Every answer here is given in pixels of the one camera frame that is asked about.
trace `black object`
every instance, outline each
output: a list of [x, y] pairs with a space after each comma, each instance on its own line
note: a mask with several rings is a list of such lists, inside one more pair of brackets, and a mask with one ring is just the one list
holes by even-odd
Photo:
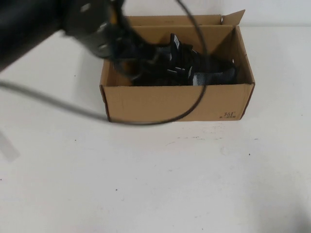
[[56, 0], [0, 0], [0, 71], [60, 29]]
[[[181, 0], [176, 1], [187, 13], [190, 21], [195, 26], [203, 46], [204, 56], [208, 57], [206, 43], [196, 20]], [[121, 61], [135, 60], [138, 62], [138, 67], [142, 67], [142, 63], [146, 61], [155, 62], [155, 58], [158, 57], [155, 46], [146, 43], [129, 27], [127, 20], [121, 12], [123, 0], [2, 0], [1, 3], [0, 43], [3, 43], [1, 44], [1, 49], [4, 50], [3, 55], [0, 57], [1, 70], [60, 28], [64, 29], [68, 35], [78, 39], [95, 55], [109, 58], [116, 64]], [[98, 3], [103, 7], [101, 9], [102, 11], [98, 10], [94, 12], [101, 13], [101, 15], [104, 14], [104, 17], [107, 17], [106, 14], [108, 14], [110, 21], [104, 21], [99, 24], [100, 20], [98, 19], [101, 19], [101, 16], [98, 15], [89, 15], [89, 18], [85, 18], [86, 22], [79, 17], [80, 14], [84, 14], [90, 10], [93, 3]], [[112, 22], [111, 20], [114, 18], [113, 15], [116, 16], [116, 22]], [[91, 27], [90, 30], [88, 29], [89, 21], [95, 23], [94, 27]], [[63, 103], [16, 84], [0, 81], [0, 88], [11, 90], [55, 107], [63, 108], [75, 114], [92, 119], [106, 120], [105, 117], [99, 116], [98, 114]], [[115, 123], [137, 126], [159, 125], [180, 120], [188, 116], [199, 105], [206, 88], [207, 86], [204, 85], [200, 96], [193, 106], [177, 117], [151, 123], [132, 123], [117, 119], [113, 120]]]

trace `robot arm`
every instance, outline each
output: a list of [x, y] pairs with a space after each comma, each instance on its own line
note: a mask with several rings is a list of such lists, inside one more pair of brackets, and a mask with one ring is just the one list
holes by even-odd
[[0, 1], [0, 71], [59, 30], [115, 63], [133, 59], [133, 54], [153, 60], [155, 47], [131, 29], [122, 13], [123, 1]]

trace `box side panel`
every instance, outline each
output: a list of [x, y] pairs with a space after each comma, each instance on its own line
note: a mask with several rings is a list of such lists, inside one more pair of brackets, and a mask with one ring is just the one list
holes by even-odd
[[245, 13], [245, 10], [242, 10], [242, 11], [229, 14], [227, 16], [223, 16], [222, 24], [237, 26], [240, 24], [244, 13]]
[[[250, 85], [208, 86], [200, 105], [183, 121], [239, 120]], [[113, 119], [135, 122], [167, 120], [187, 111], [197, 100], [201, 86], [106, 87]]]
[[113, 79], [113, 82], [111, 82], [112, 85], [108, 85], [108, 86], [132, 86], [130, 79], [118, 73], [113, 68], [112, 63], [110, 63], [109, 77]]
[[248, 96], [247, 103], [246, 103], [246, 105], [245, 105], [245, 107], [244, 107], [244, 111], [243, 111], [243, 113], [242, 113], [242, 117], [245, 115], [246, 109], [247, 109], [247, 107], [248, 107], [248, 105], [249, 105], [249, 102], [251, 101], [251, 98], [252, 98], [254, 89], [255, 89], [255, 83], [251, 84], [251, 90], [250, 90], [250, 93], [249, 93], [249, 96]]
[[[220, 25], [221, 15], [194, 16], [199, 25]], [[192, 25], [187, 16], [129, 16], [132, 26]]]
[[244, 65], [245, 69], [247, 70], [247, 75], [248, 75], [249, 81], [251, 83], [255, 83], [254, 74], [253, 74], [251, 65], [249, 63], [248, 57], [247, 57], [247, 52], [246, 52], [245, 44], [244, 44], [244, 41], [243, 41], [243, 38], [242, 38], [242, 33], [241, 33], [241, 30], [240, 30], [239, 26], [236, 27], [234, 34], [235, 34], [235, 37], [236, 37], [236, 39], [238, 41], [238, 44], [239, 44], [239, 50], [243, 54], [243, 57], [241, 57], [241, 61], [242, 61], [243, 65]]
[[231, 46], [233, 43], [232, 35], [233, 30], [229, 33], [223, 41], [217, 46], [217, 48], [213, 51], [213, 55], [218, 58], [222, 58], [227, 61], [232, 61], [232, 54], [231, 54]]
[[234, 61], [234, 64], [238, 68], [238, 83], [255, 83], [239, 27], [236, 27], [236, 29], [233, 31], [231, 57]]
[[[233, 30], [233, 26], [201, 26], [200, 28], [210, 53], [213, 53]], [[169, 43], [170, 35], [174, 33], [182, 43], [191, 44], [193, 49], [202, 52], [201, 42], [193, 26], [158, 26], [152, 28], [141, 26], [134, 29], [145, 40], [153, 44]]]

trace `white table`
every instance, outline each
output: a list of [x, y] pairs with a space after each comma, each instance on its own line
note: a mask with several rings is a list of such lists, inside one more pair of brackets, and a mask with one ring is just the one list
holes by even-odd
[[[0, 233], [310, 232], [311, 28], [242, 34], [238, 122], [121, 127], [0, 91]], [[101, 113], [101, 68], [57, 34], [0, 78]]]

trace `blurry black object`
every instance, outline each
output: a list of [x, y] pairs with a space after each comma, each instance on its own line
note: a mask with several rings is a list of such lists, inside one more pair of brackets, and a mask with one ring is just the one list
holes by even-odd
[[56, 0], [0, 0], [0, 71], [60, 28]]

